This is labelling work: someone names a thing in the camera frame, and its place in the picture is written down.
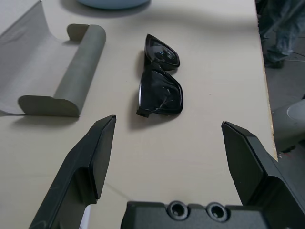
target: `table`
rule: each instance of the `table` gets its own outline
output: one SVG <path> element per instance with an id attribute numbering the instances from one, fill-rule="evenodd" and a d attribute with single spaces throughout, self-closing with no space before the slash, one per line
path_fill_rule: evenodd
<path id="1" fill-rule="evenodd" d="M 66 154 L 103 117 L 117 115 L 112 156 L 90 228 L 117 229 L 126 201 L 178 199 L 241 204 L 230 176 L 222 121 L 247 128 L 276 158 L 256 12 L 252 0 L 153 0 L 100 11 L 75 0 L 44 0 L 51 32 L 70 23 L 107 33 L 80 118 L 0 117 L 0 222 L 30 225 Z M 170 45 L 181 66 L 184 108 L 176 117 L 137 116 L 146 34 Z"/>

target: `gray floor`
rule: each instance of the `gray floor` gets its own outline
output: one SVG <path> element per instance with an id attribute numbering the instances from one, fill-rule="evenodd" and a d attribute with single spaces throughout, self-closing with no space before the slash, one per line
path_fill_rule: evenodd
<path id="1" fill-rule="evenodd" d="M 266 48 L 275 42 L 275 35 Z M 300 37 L 295 52 L 305 56 L 305 35 Z M 305 95 L 305 57 L 293 53 L 285 62 L 283 69 L 266 68 L 271 110 L 293 104 Z M 305 200 L 305 141 L 298 144 L 290 153 L 279 153 L 279 164 Z"/>

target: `blue bowl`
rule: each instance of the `blue bowl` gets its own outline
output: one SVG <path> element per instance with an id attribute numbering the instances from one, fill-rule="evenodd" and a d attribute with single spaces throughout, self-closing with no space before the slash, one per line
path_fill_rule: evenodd
<path id="1" fill-rule="evenodd" d="M 142 5 L 149 0 L 78 0 L 78 2 L 100 9 L 121 10 Z"/>

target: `gray cloth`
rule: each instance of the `gray cloth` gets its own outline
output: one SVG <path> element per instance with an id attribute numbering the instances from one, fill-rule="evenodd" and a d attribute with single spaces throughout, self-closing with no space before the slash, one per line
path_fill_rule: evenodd
<path id="1" fill-rule="evenodd" d="M 276 42 L 266 54 L 271 62 L 281 61 L 293 52 L 296 39 L 305 30 L 305 0 L 268 0 L 259 20 L 262 43 L 274 29 Z"/>

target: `sunglasses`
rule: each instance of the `sunglasses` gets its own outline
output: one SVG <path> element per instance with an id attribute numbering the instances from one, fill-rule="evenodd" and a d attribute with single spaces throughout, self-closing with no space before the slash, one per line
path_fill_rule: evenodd
<path id="1" fill-rule="evenodd" d="M 148 118 L 151 113 L 177 115 L 182 111 L 182 88 L 166 72 L 179 66 L 179 56 L 171 47 L 150 34 L 146 36 L 137 115 Z"/>

